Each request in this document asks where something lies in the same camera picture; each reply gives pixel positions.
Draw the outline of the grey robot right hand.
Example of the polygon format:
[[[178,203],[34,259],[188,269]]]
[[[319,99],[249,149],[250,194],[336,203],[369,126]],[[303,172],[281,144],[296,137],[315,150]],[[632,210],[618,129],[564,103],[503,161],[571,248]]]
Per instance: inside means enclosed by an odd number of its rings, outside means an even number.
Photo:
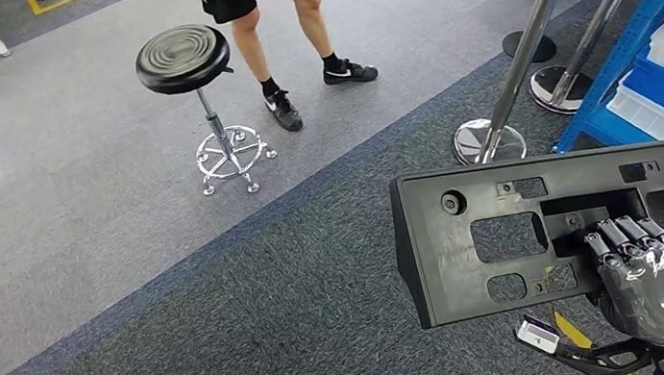
[[[583,243],[601,281],[590,302],[619,332],[664,347],[664,228],[625,215],[587,230]]]

